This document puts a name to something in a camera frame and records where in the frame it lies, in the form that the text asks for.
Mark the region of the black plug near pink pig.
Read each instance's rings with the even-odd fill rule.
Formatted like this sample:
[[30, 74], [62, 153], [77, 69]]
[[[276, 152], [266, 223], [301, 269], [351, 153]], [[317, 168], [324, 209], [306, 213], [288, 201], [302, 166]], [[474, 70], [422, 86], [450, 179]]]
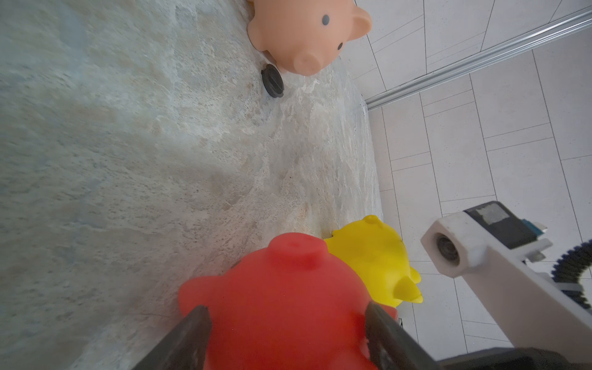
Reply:
[[285, 85], [279, 70], [272, 64], [267, 64], [261, 71], [261, 78], [265, 90], [272, 98], [284, 96]]

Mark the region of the yellow piggy bank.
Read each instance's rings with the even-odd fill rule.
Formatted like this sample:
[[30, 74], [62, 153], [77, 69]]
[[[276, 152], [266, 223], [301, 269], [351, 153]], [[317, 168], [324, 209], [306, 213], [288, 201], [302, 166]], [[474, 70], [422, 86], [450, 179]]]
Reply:
[[325, 243], [330, 254], [362, 279], [375, 302], [392, 308], [402, 302], [423, 303], [418, 287], [422, 278], [410, 265], [402, 238], [376, 215], [333, 231]]

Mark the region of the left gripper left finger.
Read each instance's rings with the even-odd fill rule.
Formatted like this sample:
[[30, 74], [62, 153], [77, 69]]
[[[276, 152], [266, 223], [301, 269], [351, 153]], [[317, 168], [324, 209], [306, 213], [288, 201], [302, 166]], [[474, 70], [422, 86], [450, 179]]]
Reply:
[[208, 308], [194, 308], [133, 370], [202, 370], [212, 321]]

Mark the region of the red piggy bank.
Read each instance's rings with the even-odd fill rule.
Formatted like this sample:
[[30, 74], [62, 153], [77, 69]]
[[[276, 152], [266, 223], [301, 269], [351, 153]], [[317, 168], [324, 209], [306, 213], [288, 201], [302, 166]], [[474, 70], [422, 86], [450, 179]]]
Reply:
[[219, 276], [184, 282], [183, 315], [207, 308], [210, 369], [373, 369], [365, 333], [372, 297], [324, 240], [287, 233]]

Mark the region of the pink piggy bank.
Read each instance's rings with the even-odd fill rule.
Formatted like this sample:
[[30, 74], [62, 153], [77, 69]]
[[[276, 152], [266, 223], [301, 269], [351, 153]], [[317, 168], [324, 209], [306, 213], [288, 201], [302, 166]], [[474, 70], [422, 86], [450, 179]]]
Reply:
[[372, 29], [372, 17], [348, 0], [254, 0], [248, 23], [252, 46], [267, 52], [280, 72], [313, 76], [345, 43]]

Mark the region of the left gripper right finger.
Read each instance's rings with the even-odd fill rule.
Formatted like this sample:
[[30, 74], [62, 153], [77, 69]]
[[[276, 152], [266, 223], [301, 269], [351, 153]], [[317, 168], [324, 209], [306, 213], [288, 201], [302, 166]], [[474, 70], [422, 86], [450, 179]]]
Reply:
[[365, 334], [377, 369], [441, 369], [442, 367], [380, 305], [365, 310]]

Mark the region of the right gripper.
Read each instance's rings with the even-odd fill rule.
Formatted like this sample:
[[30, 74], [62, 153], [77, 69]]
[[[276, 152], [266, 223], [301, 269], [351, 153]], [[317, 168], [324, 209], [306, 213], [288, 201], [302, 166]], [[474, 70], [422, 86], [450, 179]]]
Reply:
[[590, 362], [570, 362], [554, 351], [537, 348], [490, 348], [438, 362], [443, 369], [567, 370], [591, 369]]

